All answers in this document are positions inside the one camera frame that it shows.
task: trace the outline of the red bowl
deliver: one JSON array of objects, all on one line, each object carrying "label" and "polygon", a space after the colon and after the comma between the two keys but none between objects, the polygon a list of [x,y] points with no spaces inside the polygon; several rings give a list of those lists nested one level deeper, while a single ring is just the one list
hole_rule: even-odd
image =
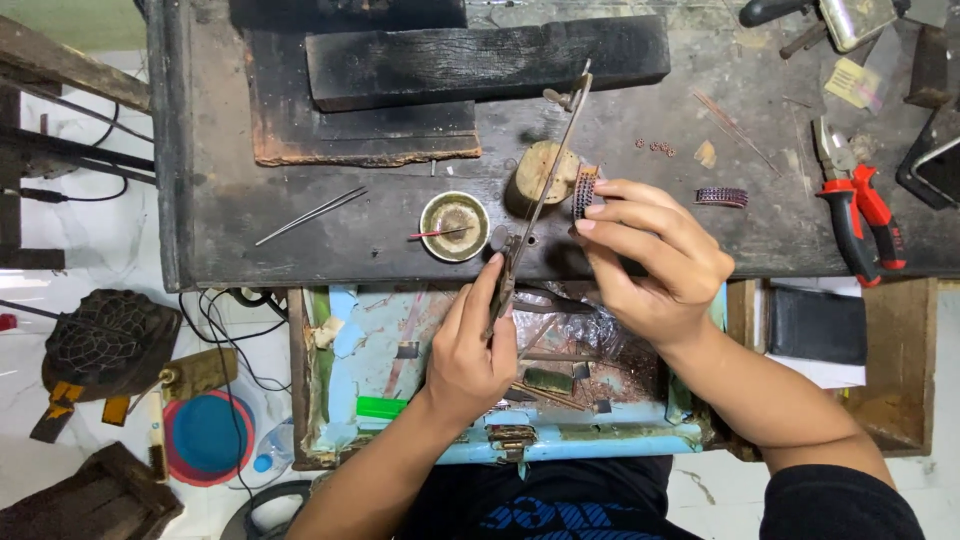
[{"label": "red bowl", "polygon": [[[170,476],[190,485],[209,487],[237,474],[236,426],[228,408],[211,400],[229,402],[227,392],[211,390],[186,402],[171,402],[163,408],[164,443]],[[240,469],[253,454],[253,415],[247,404],[233,396],[233,409],[244,441]]]}]

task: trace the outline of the wooden workbench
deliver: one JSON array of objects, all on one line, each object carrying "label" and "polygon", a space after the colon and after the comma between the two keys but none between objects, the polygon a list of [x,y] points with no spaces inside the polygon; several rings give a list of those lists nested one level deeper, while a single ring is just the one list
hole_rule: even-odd
[{"label": "wooden workbench", "polygon": [[[738,27],[723,0],[678,2],[527,0],[470,2],[470,26],[541,24],[577,17],[659,13],[666,17],[672,72],[656,86],[590,95],[571,148],[602,164],[608,178],[642,180],[689,205],[698,187],[750,191],[745,210],[691,207],[736,260],[735,275],[847,274],[828,219],[814,194],[823,181],[810,121],[827,113],[850,136],[878,143],[871,161],[876,189],[900,221],[907,272],[960,276],[960,214],[935,212],[897,186],[894,171],[929,115],[900,99],[909,82],[916,34],[899,26],[903,56],[881,114],[855,110],[822,88],[838,58],[826,42],[789,62],[780,47],[812,19],[798,14],[759,29]],[[739,3],[729,3],[734,10]],[[168,290],[239,284],[310,284],[473,279],[483,260],[448,264],[418,242],[420,211],[434,195],[459,189],[476,195],[492,222],[516,222],[501,203],[523,150],[559,139],[567,116],[542,99],[478,103],[483,156],[389,169],[339,166],[257,166],[252,158],[250,102],[243,43],[230,25],[228,0],[154,3],[149,49],[155,111],[157,178],[164,282]],[[854,51],[861,60],[865,50]],[[712,97],[780,171],[747,145],[725,135],[691,94]],[[805,102],[811,108],[785,101]],[[668,142],[674,158],[638,150],[635,140]],[[712,170],[693,154],[709,139]],[[359,186],[370,193],[353,204],[282,235],[253,243],[293,218]],[[524,280],[588,276],[579,248],[566,236],[569,207],[547,211],[537,245],[522,262]]]}]

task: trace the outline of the pliers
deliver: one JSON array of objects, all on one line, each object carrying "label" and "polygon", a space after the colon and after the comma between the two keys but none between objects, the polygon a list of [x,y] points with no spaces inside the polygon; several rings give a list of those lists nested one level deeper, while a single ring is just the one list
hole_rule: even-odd
[{"label": "pliers", "polygon": [[827,180],[817,197],[830,205],[830,221],[840,255],[862,286],[880,282],[874,258],[867,251],[860,227],[860,213],[867,219],[880,255],[880,264],[888,270],[906,265],[903,238],[897,220],[871,183],[876,167],[856,160],[847,139],[821,116],[813,121],[817,156]]}]

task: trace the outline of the black shirt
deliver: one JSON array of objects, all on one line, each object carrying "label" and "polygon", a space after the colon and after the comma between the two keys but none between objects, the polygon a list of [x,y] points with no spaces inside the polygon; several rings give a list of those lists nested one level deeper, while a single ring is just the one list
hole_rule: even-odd
[{"label": "black shirt", "polygon": [[[534,462],[525,479],[516,466],[438,466],[396,538],[698,538],[666,520],[671,464],[670,456]],[[779,471],[764,500],[761,539],[924,538],[900,494],[846,467]]]}]

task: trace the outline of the plastic water bottle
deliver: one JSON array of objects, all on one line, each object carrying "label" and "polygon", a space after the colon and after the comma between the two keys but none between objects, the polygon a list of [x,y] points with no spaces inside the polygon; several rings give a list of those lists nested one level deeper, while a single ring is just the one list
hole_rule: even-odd
[{"label": "plastic water bottle", "polygon": [[294,419],[287,418],[260,439],[253,469],[257,473],[282,471],[294,462]]}]

